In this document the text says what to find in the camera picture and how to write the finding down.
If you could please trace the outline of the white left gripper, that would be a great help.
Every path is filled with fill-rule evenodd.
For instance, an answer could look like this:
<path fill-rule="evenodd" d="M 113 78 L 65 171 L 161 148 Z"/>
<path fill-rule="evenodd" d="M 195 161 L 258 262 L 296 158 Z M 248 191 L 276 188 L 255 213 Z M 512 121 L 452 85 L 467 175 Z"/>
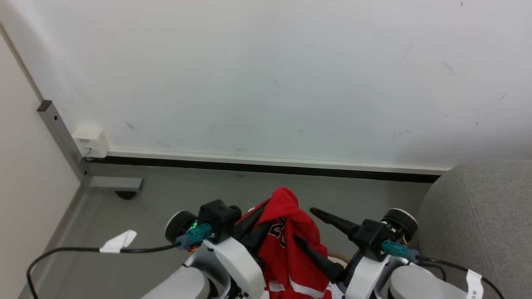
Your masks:
<path fill-rule="evenodd" d="M 260 220 L 265 206 L 251 208 L 235 228 L 253 228 Z M 265 266 L 259 256 L 260 249 L 267 236 L 267 227 L 258 226 L 250 233 L 243 235 L 239 241 L 233 237 L 215 244 L 204 240 L 203 244 L 212 249 L 215 259 L 225 272 L 234 280 L 247 299 L 261 299 L 265 292 L 265 280 L 260 266 Z"/>

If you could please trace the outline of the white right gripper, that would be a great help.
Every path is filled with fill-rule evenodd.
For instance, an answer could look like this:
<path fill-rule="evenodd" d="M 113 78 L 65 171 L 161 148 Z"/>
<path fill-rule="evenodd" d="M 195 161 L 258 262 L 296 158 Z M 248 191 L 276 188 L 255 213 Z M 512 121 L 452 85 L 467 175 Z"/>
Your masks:
<path fill-rule="evenodd" d="M 353 236 L 360 228 L 356 223 L 315 207 L 310 208 L 310 212 L 323 223 L 341 231 L 349 240 L 354 240 Z M 345 277 L 344 267 L 340 263 L 323 257 L 300 237 L 295 237 L 295 243 L 329 282 L 336 284 Z M 391 256 L 386 255 L 383 261 L 377 261 L 356 253 L 348 263 L 346 277 L 338 283 L 344 292 L 342 299 L 384 299 L 382 289 L 389 276 L 390 259 Z"/>

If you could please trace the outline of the red basketball jersey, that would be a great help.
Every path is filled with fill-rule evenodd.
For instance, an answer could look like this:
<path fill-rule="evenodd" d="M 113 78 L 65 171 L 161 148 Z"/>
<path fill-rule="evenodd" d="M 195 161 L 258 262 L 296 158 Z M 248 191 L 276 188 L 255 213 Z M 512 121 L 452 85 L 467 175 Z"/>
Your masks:
<path fill-rule="evenodd" d="M 300 237 L 322 257 L 328 256 L 318 227 L 300 209 L 296 195 L 280 187 L 261 205 L 264 211 L 258 225 L 271 225 L 258 252 L 265 263 L 269 299 L 333 299 L 330 282 L 295 242 L 295 237 Z"/>

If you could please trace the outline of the cream perforated laundry basket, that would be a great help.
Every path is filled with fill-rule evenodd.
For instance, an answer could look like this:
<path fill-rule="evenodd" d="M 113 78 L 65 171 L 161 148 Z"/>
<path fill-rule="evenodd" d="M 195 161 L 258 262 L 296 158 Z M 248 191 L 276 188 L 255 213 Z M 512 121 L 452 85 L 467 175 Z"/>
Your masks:
<path fill-rule="evenodd" d="M 343 269 L 345 269 L 347 267 L 348 263 L 350 262 L 350 259 L 348 259 L 347 257 L 344 257 L 341 254 L 337 254 L 337 253 L 329 253 L 328 254 L 328 260 L 331 260 L 334 263 L 340 264 Z"/>

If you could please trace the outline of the white and black baseboard strip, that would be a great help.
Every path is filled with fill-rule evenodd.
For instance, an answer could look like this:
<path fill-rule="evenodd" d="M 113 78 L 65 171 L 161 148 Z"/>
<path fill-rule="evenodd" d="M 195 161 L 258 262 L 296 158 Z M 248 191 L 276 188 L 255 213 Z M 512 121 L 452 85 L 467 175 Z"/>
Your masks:
<path fill-rule="evenodd" d="M 215 154 L 171 154 L 149 151 L 138 153 L 111 151 L 106 157 L 86 157 L 85 161 L 92 164 L 208 169 L 420 183 L 433 183 L 450 170 L 450 167 L 438 166 L 258 158 Z"/>

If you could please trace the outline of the grey fabric sofa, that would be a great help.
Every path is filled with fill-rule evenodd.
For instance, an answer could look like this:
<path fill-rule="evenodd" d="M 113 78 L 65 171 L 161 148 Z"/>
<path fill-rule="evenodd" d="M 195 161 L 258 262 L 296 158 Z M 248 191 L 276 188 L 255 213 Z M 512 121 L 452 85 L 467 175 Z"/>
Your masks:
<path fill-rule="evenodd" d="M 532 160 L 458 165 L 418 212 L 425 257 L 471 269 L 505 299 L 532 299 Z"/>

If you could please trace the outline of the white wall socket box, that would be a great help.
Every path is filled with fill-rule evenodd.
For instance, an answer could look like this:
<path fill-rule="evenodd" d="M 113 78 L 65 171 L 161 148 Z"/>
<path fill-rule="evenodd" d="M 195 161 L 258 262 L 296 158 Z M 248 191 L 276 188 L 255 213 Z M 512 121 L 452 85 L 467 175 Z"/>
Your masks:
<path fill-rule="evenodd" d="M 101 127 L 78 127 L 72 138 L 83 157 L 105 158 L 111 148 Z"/>

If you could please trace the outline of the grey metal frame post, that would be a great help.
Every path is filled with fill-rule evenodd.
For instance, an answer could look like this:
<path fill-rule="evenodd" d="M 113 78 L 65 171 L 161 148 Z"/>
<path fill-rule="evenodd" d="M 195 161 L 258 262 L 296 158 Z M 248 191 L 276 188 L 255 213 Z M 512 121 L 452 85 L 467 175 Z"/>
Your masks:
<path fill-rule="evenodd" d="M 70 136 L 66 125 L 51 100 L 43 100 L 37 112 L 80 181 L 82 189 L 141 191 L 144 186 L 142 178 L 95 176 L 91 173 L 88 163 L 78 150 L 74 139 Z"/>

